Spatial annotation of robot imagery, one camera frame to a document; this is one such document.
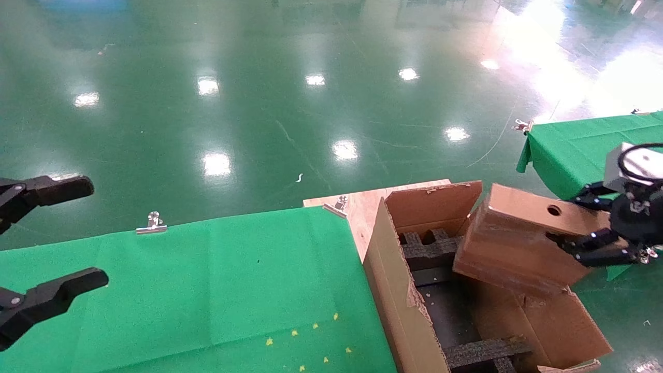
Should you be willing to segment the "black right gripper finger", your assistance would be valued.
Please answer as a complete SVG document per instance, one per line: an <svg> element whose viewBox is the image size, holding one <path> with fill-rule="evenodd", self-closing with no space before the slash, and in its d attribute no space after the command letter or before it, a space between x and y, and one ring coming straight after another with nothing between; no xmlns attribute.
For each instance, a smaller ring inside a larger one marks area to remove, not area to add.
<svg viewBox="0 0 663 373"><path fill-rule="evenodd" d="M602 228L585 236L569 236L548 232L547 239L568 253L583 267L610 267L631 265L640 261L639 248L631 243L621 245L621 237L608 228Z"/></svg>
<svg viewBox="0 0 663 373"><path fill-rule="evenodd" d="M603 185L603 182L594 182L583 186L570 202L594 211L611 211L614 199L619 196L617 191Z"/></svg>

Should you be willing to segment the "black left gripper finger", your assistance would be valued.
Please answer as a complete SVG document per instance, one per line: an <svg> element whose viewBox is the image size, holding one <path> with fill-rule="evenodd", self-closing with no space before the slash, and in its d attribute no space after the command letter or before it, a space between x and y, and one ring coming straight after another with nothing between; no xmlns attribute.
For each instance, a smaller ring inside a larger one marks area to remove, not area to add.
<svg viewBox="0 0 663 373"><path fill-rule="evenodd" d="M32 179L1 179L1 234L38 206L52 206L91 196L90 178L75 176L54 180L48 176Z"/></svg>
<svg viewBox="0 0 663 373"><path fill-rule="evenodd" d="M99 268L86 268L41 283L25 294L1 288L1 351L12 347L35 324L68 312L76 297L108 285Z"/></svg>

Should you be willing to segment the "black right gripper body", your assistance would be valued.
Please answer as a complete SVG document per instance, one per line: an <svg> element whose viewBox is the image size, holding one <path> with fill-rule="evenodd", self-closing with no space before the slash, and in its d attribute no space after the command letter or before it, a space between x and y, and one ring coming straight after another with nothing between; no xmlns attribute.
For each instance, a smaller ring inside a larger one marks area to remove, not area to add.
<svg viewBox="0 0 663 373"><path fill-rule="evenodd" d="M626 194L614 198L610 210L610 228L626 241L644 246L662 243L661 184L645 189L639 198Z"/></svg>

